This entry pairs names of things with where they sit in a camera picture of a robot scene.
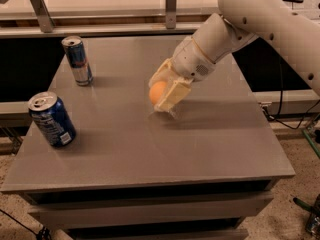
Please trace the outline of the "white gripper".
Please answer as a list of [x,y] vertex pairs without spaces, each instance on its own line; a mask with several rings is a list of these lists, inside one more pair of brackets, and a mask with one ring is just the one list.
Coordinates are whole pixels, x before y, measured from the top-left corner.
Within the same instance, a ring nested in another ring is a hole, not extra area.
[[191,81],[177,79],[177,74],[199,82],[215,69],[216,66],[206,58],[193,38],[186,37],[174,50],[172,59],[166,59],[149,80],[149,87],[160,81],[167,83],[161,98],[153,105],[154,111],[175,116],[175,106],[191,92]]

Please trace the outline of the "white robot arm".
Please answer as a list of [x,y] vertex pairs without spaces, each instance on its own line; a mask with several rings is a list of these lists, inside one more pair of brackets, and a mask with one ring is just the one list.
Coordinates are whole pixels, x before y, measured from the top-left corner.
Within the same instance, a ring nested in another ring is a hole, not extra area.
[[320,25],[291,10],[282,0],[217,0],[212,14],[185,38],[149,80],[164,82],[152,101],[157,112],[170,112],[208,77],[225,56],[257,38],[267,42],[320,95]]

